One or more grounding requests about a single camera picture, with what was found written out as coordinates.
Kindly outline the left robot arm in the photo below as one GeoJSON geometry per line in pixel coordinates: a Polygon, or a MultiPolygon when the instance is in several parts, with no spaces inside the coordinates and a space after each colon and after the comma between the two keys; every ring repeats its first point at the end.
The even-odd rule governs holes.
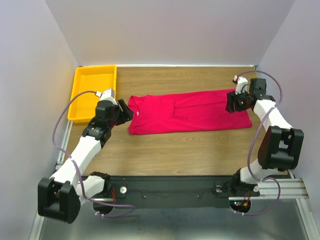
{"type": "Polygon", "coordinates": [[[37,186],[37,213],[66,223],[73,223],[85,202],[114,208],[125,208],[129,212],[133,205],[114,204],[93,199],[111,193],[111,177],[106,173],[94,172],[86,179],[84,170],[105,146],[113,127],[131,121],[133,111],[123,99],[101,99],[95,108],[95,116],[83,130],[82,136],[63,165],[49,178],[42,178],[37,186]]]}

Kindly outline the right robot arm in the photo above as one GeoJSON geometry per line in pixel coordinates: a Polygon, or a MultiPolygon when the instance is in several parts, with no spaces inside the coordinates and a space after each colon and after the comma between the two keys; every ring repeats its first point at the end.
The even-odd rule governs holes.
{"type": "Polygon", "coordinates": [[[265,135],[258,149],[255,161],[237,170],[230,182],[235,195],[252,192],[258,182],[280,172],[297,167],[304,140],[304,133],[293,128],[278,110],[278,102],[267,94],[267,81],[263,78],[247,80],[235,76],[234,91],[227,93],[226,111],[243,112],[251,109],[260,119],[259,130],[265,135]]]}

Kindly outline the red t shirt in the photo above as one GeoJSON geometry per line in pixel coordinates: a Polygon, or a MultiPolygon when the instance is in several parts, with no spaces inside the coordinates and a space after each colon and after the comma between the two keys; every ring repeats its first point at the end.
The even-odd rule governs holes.
{"type": "Polygon", "coordinates": [[[222,89],[165,95],[133,95],[128,101],[128,107],[133,111],[128,131],[131,135],[151,135],[252,127],[246,111],[226,111],[228,93],[228,89],[222,89]]]}

